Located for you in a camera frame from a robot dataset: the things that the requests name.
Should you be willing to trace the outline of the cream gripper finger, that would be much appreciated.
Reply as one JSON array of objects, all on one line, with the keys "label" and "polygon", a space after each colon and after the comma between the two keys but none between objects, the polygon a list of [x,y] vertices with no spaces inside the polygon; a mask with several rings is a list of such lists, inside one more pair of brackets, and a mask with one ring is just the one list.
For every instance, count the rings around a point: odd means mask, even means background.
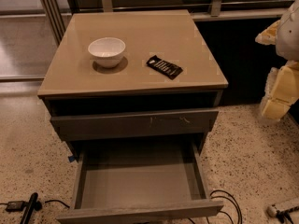
[{"label": "cream gripper finger", "polygon": [[299,62],[287,61],[279,69],[272,67],[264,92],[261,115],[266,119],[282,119],[299,99]]},{"label": "cream gripper finger", "polygon": [[255,41],[261,45],[275,45],[277,42],[277,29],[279,21],[273,22],[255,37]]}]

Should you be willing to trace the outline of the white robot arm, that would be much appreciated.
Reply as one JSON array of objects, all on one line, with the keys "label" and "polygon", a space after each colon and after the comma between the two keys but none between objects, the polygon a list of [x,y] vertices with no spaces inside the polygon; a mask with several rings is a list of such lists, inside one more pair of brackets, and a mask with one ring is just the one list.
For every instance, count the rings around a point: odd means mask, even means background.
[{"label": "white robot arm", "polygon": [[261,116],[280,120],[299,100],[299,0],[295,0],[282,15],[261,33],[255,41],[274,45],[276,54],[287,62],[279,69],[272,67],[261,100]]}]

